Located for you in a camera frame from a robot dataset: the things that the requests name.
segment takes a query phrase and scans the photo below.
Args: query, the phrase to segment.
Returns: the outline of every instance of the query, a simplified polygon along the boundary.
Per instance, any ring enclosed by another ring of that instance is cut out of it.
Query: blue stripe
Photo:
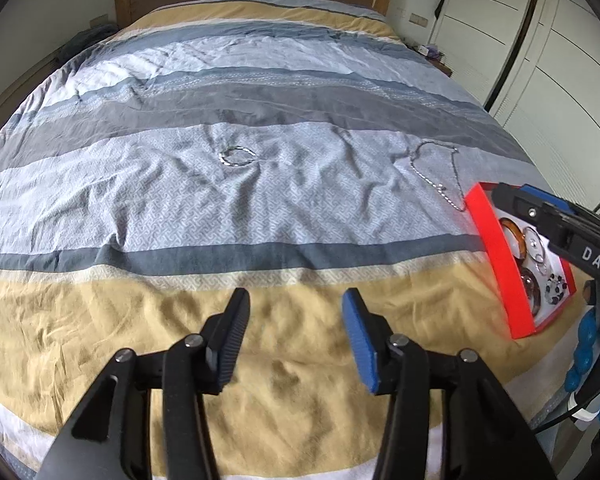
[[[0,269],[71,272],[109,265],[142,276],[220,274],[240,270],[341,269],[392,265],[453,251],[483,251],[476,235],[437,235],[377,245],[280,242],[190,246],[123,253],[110,245],[47,254],[2,254]]]

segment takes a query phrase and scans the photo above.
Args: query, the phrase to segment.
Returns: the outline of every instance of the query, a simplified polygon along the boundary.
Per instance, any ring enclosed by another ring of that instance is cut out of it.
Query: amber bangle
[[[522,265],[522,262],[524,262],[525,258],[526,258],[525,237],[522,234],[522,231],[517,226],[517,224],[513,220],[511,220],[509,218],[501,218],[500,219],[500,225],[502,226],[503,229],[506,229],[511,234],[513,234],[513,237],[518,242],[518,252],[519,252],[520,256],[516,256],[515,254],[513,254],[513,252],[511,254],[513,255],[513,257],[518,262],[518,265],[519,266]]]

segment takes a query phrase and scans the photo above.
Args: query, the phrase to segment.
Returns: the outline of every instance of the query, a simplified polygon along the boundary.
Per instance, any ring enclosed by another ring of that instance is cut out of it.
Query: white wardrobe
[[[458,81],[484,104],[509,56],[528,0],[446,0],[431,37]]]
[[[446,0],[432,42],[454,78],[484,103],[530,0]],[[600,21],[585,0],[538,0],[490,113],[553,190],[600,202]]]

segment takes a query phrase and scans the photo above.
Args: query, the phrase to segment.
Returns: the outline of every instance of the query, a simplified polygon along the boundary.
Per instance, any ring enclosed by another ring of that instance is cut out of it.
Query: wall socket
[[[417,14],[412,14],[409,18],[411,23],[415,23],[416,25],[420,25],[421,27],[427,27],[429,25],[429,20],[422,16],[418,16]]]

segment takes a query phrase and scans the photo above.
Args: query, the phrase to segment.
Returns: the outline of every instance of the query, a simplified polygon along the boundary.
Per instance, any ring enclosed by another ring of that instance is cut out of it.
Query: bed
[[[582,302],[511,340],[463,199],[480,181],[547,185],[400,42],[388,1],[116,0],[125,28],[0,131],[0,454],[19,478],[117,349],[168,348],[236,286],[250,324],[206,401],[224,476],[371,475],[386,399],[358,380],[350,286],[425,348],[480,352],[528,420],[560,399]]]

